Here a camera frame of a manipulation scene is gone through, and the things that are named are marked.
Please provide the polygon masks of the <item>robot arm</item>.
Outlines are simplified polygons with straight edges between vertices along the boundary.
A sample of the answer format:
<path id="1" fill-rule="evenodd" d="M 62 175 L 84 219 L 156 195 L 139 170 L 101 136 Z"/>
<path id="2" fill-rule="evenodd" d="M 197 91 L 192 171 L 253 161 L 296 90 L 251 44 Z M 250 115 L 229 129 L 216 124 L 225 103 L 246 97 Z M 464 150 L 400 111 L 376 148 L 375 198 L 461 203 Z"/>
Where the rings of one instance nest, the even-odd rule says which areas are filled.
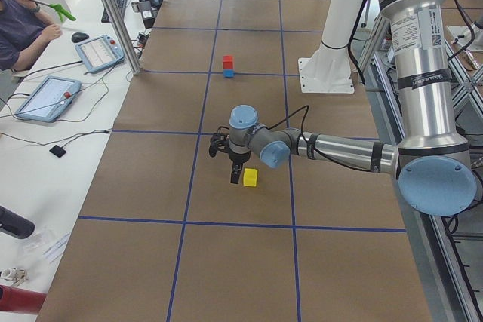
<path id="1" fill-rule="evenodd" d="M 238 182 L 251 155 L 271 168 L 290 155 L 332 161 L 344 167 L 388 173 L 403 198 L 416 210 L 452 216 L 475 199 L 477 184 L 470 167 L 469 144 L 459 135 L 451 102 L 451 72 L 445 53 L 441 4 L 444 0 L 379 0 L 389 21 L 405 135 L 391 146 L 300 129 L 279 130 L 258 120 L 248 105 L 236 106 L 227 133 L 216 132 L 209 154 L 225 152 Z M 347 58 L 352 31 L 365 0 L 331 0 L 320 48 L 300 60 L 306 93 L 344 93 L 351 84 Z"/>

